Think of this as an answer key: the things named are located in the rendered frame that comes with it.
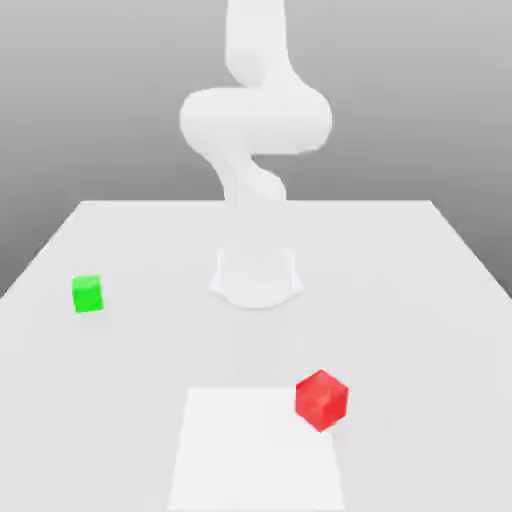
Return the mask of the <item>small red cube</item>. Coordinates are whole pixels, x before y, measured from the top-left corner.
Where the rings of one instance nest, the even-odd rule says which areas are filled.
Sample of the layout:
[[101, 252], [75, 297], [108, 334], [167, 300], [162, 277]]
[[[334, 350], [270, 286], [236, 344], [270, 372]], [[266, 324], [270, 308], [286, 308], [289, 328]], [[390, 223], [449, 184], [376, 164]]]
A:
[[349, 387], [321, 369], [296, 385], [295, 412], [318, 432], [347, 413]]

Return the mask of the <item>small green cube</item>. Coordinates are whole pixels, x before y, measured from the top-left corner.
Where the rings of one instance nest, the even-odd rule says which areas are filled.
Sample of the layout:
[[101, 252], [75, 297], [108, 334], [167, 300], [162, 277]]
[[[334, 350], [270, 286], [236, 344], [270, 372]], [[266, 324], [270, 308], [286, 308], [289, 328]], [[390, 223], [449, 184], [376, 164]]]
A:
[[76, 312], [101, 311], [104, 304], [100, 276], [74, 277], [72, 279], [72, 296]]

